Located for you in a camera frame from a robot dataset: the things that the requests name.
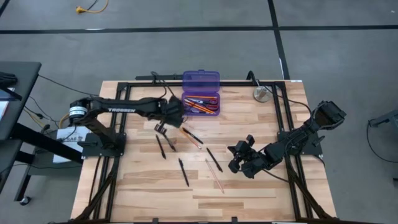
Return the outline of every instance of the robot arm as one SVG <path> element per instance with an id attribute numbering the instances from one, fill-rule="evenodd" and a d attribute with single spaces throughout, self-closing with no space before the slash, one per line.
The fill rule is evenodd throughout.
<path id="1" fill-rule="evenodd" d="M 183 123 L 184 107 L 181 100 L 172 96 L 169 101 L 163 98 L 142 98 L 140 100 L 112 100 L 100 97 L 82 98 L 70 104 L 69 121 L 74 126 L 86 126 L 99 139 L 79 142 L 82 147 L 97 147 L 102 149 L 124 148 L 124 133 L 116 133 L 113 128 L 107 128 L 96 117 L 101 113 L 136 113 L 148 120 L 158 120 L 155 130 L 166 139 L 164 124 L 179 128 Z"/>
<path id="2" fill-rule="evenodd" d="M 69 120 L 80 125 L 85 120 L 96 118 L 101 113 L 136 113 L 149 120 L 156 119 L 179 128 L 183 121 L 183 104 L 172 96 L 167 102 L 163 98 L 146 97 L 140 100 L 112 100 L 101 97 L 83 98 L 70 104 Z"/>
<path id="3" fill-rule="evenodd" d="M 335 129 L 343 123 L 346 116 L 346 113 L 332 101 L 322 101 L 312 114 L 312 118 L 306 120 L 303 126 L 285 134 L 279 141 L 266 145 L 258 152 L 251 147 L 254 144 L 251 135 L 248 135 L 247 141 L 239 141 L 236 146 L 229 146 L 228 149 L 234 155 L 229 169 L 234 173 L 242 171 L 246 177 L 254 178 L 261 170 L 270 170 L 280 163 L 285 154 L 297 155 L 306 144 L 319 144 L 323 137 L 316 142 L 308 142 L 308 137 L 322 129 Z"/>

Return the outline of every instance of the concrete floor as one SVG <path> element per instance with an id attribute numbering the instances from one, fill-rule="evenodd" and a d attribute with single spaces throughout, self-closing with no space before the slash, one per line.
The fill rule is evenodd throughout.
<path id="1" fill-rule="evenodd" d="M 87 29 L 174 26 L 269 26 L 266 0 L 115 0 L 101 14 L 76 15 L 84 0 L 11 0 L 0 29 Z M 280 26 L 398 24 L 395 1 L 275 1 Z M 325 133 L 326 173 L 338 216 L 344 220 L 396 223 L 398 165 L 378 159 L 366 142 L 368 119 L 397 108 L 398 30 L 283 31 L 291 79 L 305 84 L 310 106 L 333 100 L 347 112 L 345 123 Z M 281 79 L 272 31 L 141 34 L 0 35 L 0 60 L 38 61 L 41 75 L 97 93 L 103 80 L 136 75 L 217 70 L 223 79 L 242 79 L 253 70 L 261 79 Z M 39 79 L 32 96 L 53 118 L 82 95 Z M 28 107 L 37 110 L 29 101 Z M 26 114 L 20 122 L 38 130 Z M 398 161 L 389 125 L 372 129 L 380 155 Z M 47 223 L 70 216 L 79 176 L 34 177 L 21 207 L 12 199 L 24 167 L 13 168 L 0 195 L 0 223 Z"/>

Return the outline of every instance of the wooden tabletop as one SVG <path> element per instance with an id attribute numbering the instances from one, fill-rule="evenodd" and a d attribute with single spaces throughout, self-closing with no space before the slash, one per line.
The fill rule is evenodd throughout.
<path id="1" fill-rule="evenodd" d="M 117 83 L 103 82 L 100 96 L 114 98 Z M 286 87 L 290 100 L 307 103 L 302 82 L 286 81 Z M 179 130 L 170 126 L 167 127 L 167 135 L 175 144 L 177 152 L 173 152 L 165 139 L 160 137 L 167 156 L 167 160 L 163 159 L 155 138 L 154 126 L 157 121 L 128 114 L 127 144 L 120 160 L 111 221 L 151 222 L 154 217 L 158 217 L 160 222 L 228 222 L 231 217 L 237 217 L 239 221 L 294 220 L 288 183 L 265 172 L 258 173 L 255 179 L 248 179 L 243 173 L 234 174 L 228 169 L 233 155 L 227 146 L 236 145 L 248 134 L 254 136 L 256 143 L 253 148 L 257 150 L 277 140 L 276 132 L 279 129 L 274 102 L 272 99 L 266 103 L 255 101 L 252 97 L 253 89 L 247 86 L 222 86 L 219 91 L 219 116 L 191 116 L 183 124 L 212 151 L 224 172 L 218 171 L 205 147 L 204 150 L 199 150 Z M 172 87 L 172 90 L 181 96 L 181 87 Z M 133 87 L 130 99 L 160 96 L 163 92 L 161 87 Z M 282 99 L 280 107 L 282 112 L 285 111 Z M 309 118 L 304 106 L 290 103 L 290 108 L 296 128 Z M 282 116 L 285 127 L 288 127 L 285 113 Z M 98 120 L 107 126 L 111 114 L 102 114 Z M 178 158 L 184 163 L 189 187 L 184 181 Z M 225 194 L 219 189 L 205 159 L 209 160 Z M 326 212 L 335 215 L 323 164 L 313 156 L 302 156 L 302 160 L 309 191 Z M 84 161 L 72 218 L 79 215 L 88 204 L 96 161 L 97 158 Z M 271 172 L 287 178 L 284 162 Z M 99 176 L 97 175 L 95 192 Z M 302 195 L 298 189 L 297 192 L 301 213 L 305 217 Z M 104 217 L 107 195 L 104 195 L 100 218 Z"/>

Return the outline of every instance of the black marker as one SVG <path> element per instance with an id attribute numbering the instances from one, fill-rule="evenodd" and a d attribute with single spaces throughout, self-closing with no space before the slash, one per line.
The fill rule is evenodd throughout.
<path id="1" fill-rule="evenodd" d="M 164 159 L 166 159 L 166 154 L 164 154 L 162 144 L 160 143 L 160 139 L 159 139 L 157 134 L 155 134 L 155 136 L 156 136 L 157 143 L 159 143 L 160 151 L 162 152 L 162 156 L 163 156 Z"/>
<path id="2" fill-rule="evenodd" d="M 184 170 L 184 165 L 182 164 L 182 161 L 181 161 L 180 158 L 178 159 L 178 161 L 179 161 L 179 163 L 180 163 L 181 170 L 182 170 L 182 174 L 184 175 L 184 178 L 185 178 L 185 182 L 187 183 L 187 186 L 189 187 L 187 174 L 185 173 L 185 170 Z"/>
<path id="3" fill-rule="evenodd" d="M 183 131 L 185 131 L 185 133 L 189 134 L 191 137 L 193 137 L 196 141 L 198 141 L 200 144 L 203 144 L 203 141 L 201 141 L 200 139 L 198 139 L 196 136 L 194 136 L 191 132 L 189 132 L 188 130 L 186 130 L 185 128 L 182 128 Z"/>
<path id="4" fill-rule="evenodd" d="M 211 158 L 213 159 L 213 161 L 215 162 L 215 164 L 216 164 L 216 166 L 217 166 L 217 169 L 218 169 L 219 171 L 222 172 L 223 170 L 222 170 L 221 166 L 218 164 L 216 158 L 214 158 L 214 156 L 213 156 L 212 153 L 210 152 L 210 149 L 209 149 L 209 148 L 206 148 L 206 149 L 207 149 L 207 152 L 210 154 Z"/>
<path id="5" fill-rule="evenodd" d="M 167 140 L 167 143 L 169 144 L 170 148 L 172 148 L 174 150 L 174 152 L 177 152 L 177 150 L 175 150 L 175 147 L 173 145 L 173 143 L 170 141 L 170 139 L 166 136 L 166 134 L 162 134 L 163 137 Z"/>

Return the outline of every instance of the pencil case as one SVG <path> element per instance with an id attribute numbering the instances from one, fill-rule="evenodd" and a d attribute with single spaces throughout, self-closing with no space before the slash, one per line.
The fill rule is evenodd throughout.
<path id="1" fill-rule="evenodd" d="M 182 75 L 182 101 L 189 116 L 217 116 L 220 113 L 220 73 L 186 71 Z"/>

